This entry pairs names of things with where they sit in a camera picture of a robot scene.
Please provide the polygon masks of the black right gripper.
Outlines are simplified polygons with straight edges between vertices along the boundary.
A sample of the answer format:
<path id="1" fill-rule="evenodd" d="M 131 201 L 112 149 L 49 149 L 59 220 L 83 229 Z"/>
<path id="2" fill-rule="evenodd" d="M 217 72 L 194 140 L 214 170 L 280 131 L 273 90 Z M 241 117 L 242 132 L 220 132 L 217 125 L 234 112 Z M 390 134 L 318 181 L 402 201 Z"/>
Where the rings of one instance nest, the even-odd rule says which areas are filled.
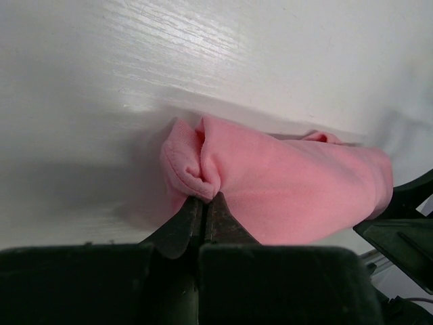
<path id="1" fill-rule="evenodd" d="M 354 227 L 389 262 L 428 294 L 432 294 L 432 213 L 417 208 L 432 196 L 432 170 L 394 187 L 392 200 L 375 220 Z M 421 298 L 387 298 L 376 290 L 385 324 L 431 324 L 432 314 Z"/>

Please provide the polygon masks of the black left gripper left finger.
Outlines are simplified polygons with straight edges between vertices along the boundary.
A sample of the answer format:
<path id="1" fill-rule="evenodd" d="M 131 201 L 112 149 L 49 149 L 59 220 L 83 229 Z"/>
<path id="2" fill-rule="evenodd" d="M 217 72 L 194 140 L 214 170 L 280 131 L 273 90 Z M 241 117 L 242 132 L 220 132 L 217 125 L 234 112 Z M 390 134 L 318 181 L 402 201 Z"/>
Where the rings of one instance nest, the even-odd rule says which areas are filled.
<path id="1" fill-rule="evenodd" d="M 195 198 L 138 244 L 1 251 L 2 324 L 197 324 Z"/>

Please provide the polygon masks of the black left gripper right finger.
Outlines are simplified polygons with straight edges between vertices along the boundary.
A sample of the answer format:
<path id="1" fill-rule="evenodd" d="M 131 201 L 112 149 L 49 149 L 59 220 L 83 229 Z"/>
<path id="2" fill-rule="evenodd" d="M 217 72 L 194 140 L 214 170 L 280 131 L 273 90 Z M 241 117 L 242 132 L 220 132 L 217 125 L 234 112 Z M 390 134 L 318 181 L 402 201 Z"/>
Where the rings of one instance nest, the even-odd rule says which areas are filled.
<path id="1" fill-rule="evenodd" d="M 364 264 L 334 246 L 210 243 L 198 255 L 199 324 L 383 324 Z"/>

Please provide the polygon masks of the pink t-shirt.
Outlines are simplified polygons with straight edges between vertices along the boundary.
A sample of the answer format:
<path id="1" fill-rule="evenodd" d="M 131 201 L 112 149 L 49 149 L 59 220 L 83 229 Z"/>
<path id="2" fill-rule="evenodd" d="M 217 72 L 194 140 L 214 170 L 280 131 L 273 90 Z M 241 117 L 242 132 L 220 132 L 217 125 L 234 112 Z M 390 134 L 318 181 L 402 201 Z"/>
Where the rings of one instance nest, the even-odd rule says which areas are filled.
<path id="1" fill-rule="evenodd" d="M 315 132 L 270 135 L 213 116 L 196 127 L 178 120 L 161 164 L 174 211 L 194 196 L 222 193 L 238 222 L 261 244 L 308 244 L 365 219 L 390 203 L 392 164 L 377 148 Z"/>

